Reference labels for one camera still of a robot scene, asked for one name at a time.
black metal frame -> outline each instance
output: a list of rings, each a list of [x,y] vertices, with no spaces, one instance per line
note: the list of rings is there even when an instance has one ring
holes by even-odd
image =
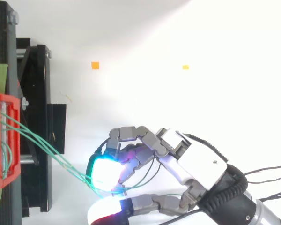
[[[13,9],[0,1],[0,63],[8,64],[6,94],[26,97],[29,106],[21,111],[21,123],[63,154],[66,105],[50,104],[48,48],[30,46],[29,38],[16,40],[15,26],[7,21],[10,11]],[[26,49],[22,59],[17,59],[17,48]],[[29,207],[40,207],[41,212],[52,207],[51,158],[21,137],[23,154],[31,154],[34,164],[21,165],[21,177],[3,189],[0,225],[21,225],[22,216],[29,216]]]
[[[18,79],[29,102],[21,120],[63,154],[66,105],[50,104],[49,49],[30,43],[30,38],[17,38],[17,49],[26,49],[23,58],[17,59]],[[59,135],[58,142],[54,131]],[[21,137],[21,146],[21,154],[31,154],[35,162],[21,165],[22,216],[28,217],[29,207],[40,207],[41,212],[48,212],[52,207],[51,157],[26,138]]]
[[[7,21],[11,11],[13,9],[6,2],[0,1],[0,64],[8,64],[5,92],[18,96],[15,26]],[[21,178],[18,177],[2,190],[0,225],[21,224]]]

orange sticker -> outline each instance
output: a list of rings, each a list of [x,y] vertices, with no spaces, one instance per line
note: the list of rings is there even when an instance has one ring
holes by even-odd
[[[99,62],[92,62],[92,69],[99,69]]]

red plastic bracket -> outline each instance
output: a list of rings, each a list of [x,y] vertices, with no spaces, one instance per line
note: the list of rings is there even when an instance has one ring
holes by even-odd
[[[20,121],[20,100],[14,96],[0,94],[0,103],[5,102],[7,104],[7,115]],[[7,123],[15,128],[20,126],[7,119]],[[13,160],[12,164],[7,172],[7,177],[3,180],[3,165],[2,165],[2,152],[1,152],[1,130],[0,130],[0,189],[14,181],[21,174],[21,156],[20,156],[20,134],[16,131],[10,130],[7,132],[7,143],[12,151]]]

metal screw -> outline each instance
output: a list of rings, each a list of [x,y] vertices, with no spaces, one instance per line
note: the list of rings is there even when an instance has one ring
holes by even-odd
[[[46,58],[47,58],[47,59],[51,59],[51,58],[52,58],[52,52],[51,52],[51,50],[47,50],[47,51],[46,51]]]
[[[27,106],[29,106],[29,102],[26,100],[25,97],[22,97],[21,98],[21,108],[23,110],[26,110]]]
[[[11,25],[18,25],[19,24],[19,14],[16,11],[11,11],[8,13],[7,21]]]

green wire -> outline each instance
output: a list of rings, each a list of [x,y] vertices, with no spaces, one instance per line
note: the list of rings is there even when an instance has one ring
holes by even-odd
[[[43,151],[45,151],[48,155],[50,155],[52,158],[54,158],[60,165],[62,165],[63,167],[67,167],[66,170],[68,172],[70,172],[73,176],[75,176],[76,178],[78,178],[79,180],[81,180],[82,182],[84,183],[87,183],[87,185],[91,188],[94,188],[94,186],[92,186],[91,184],[89,184],[87,182],[86,179],[82,179],[81,177],[77,176],[76,174],[74,174],[71,169],[73,168],[73,166],[68,166],[64,163],[62,163],[46,146],[41,146],[38,142],[36,142],[35,140],[33,140],[31,137],[29,137],[28,135],[26,135],[24,132],[27,132],[29,133],[26,129],[18,129],[18,128],[14,128],[13,126],[7,124],[7,123],[4,123],[2,122],[2,124],[4,124],[5,126],[7,127],[10,127],[11,129],[5,129],[5,130],[2,130],[2,131],[8,131],[8,130],[15,130],[17,131],[18,133],[20,133],[21,135],[23,135],[24,137],[26,137],[27,139],[31,140],[34,144],[36,144],[38,147],[40,147]]]
[[[13,153],[11,152],[11,149],[7,143],[1,142],[1,144],[4,144],[9,152],[9,163],[8,163],[8,168],[7,168],[9,170],[11,163],[13,162]]]
[[[100,190],[96,187],[94,187],[92,184],[90,184],[86,178],[90,178],[89,176],[81,173],[80,171],[78,171],[70,162],[68,162],[55,148],[53,148],[45,139],[43,139],[42,137],[38,136],[37,134],[33,133],[32,131],[30,131],[27,127],[25,127],[23,124],[19,123],[18,121],[16,121],[14,118],[12,117],[9,117],[8,115],[4,114],[4,113],[1,113],[3,116],[5,116],[6,118],[12,120],[13,122],[15,122],[16,124],[18,124],[19,126],[23,127],[23,129],[21,128],[15,128],[7,123],[4,123],[4,122],[1,122],[2,124],[6,125],[7,127],[11,128],[11,130],[15,130],[17,132],[19,132],[21,135],[23,135],[24,137],[28,138],[29,140],[31,140],[33,143],[35,143],[38,147],[40,147],[42,150],[44,150],[49,156],[51,156],[52,158],[54,158],[60,165],[62,165],[64,168],[66,168],[66,170],[68,172],[70,172],[73,176],[77,177],[78,179],[80,179],[82,182],[86,183],[90,188],[92,188],[96,194],[97,191],[96,190]],[[36,142],[35,140],[33,140],[32,138],[30,138],[28,135],[24,134],[24,133],[29,133],[31,134],[38,142]],[[67,165],[63,162],[61,162],[53,153],[52,151],[50,151],[48,149],[48,147],[54,151],[62,160],[64,160]],[[149,170],[147,171],[146,175],[143,177],[143,179],[141,181],[139,181],[136,185],[132,186],[132,187],[114,187],[116,189],[120,189],[120,191],[110,191],[109,193],[123,193],[127,190],[130,190],[130,189],[133,189],[133,188],[139,188],[139,187],[142,187],[144,185],[146,185],[147,183],[149,183],[158,173],[159,169],[160,169],[160,166],[159,165],[159,168],[157,170],[157,172],[155,173],[155,175],[150,179],[148,180],[146,183],[142,184],[142,185],[139,185],[144,179],[145,177],[147,176]]]
[[[6,149],[5,148],[2,148],[2,152],[3,152],[3,155],[4,155],[4,161],[5,161],[5,168],[4,168],[4,171],[3,171],[3,179],[6,178],[7,176],[7,165],[8,165],[8,161],[7,161],[7,152],[6,152]]]

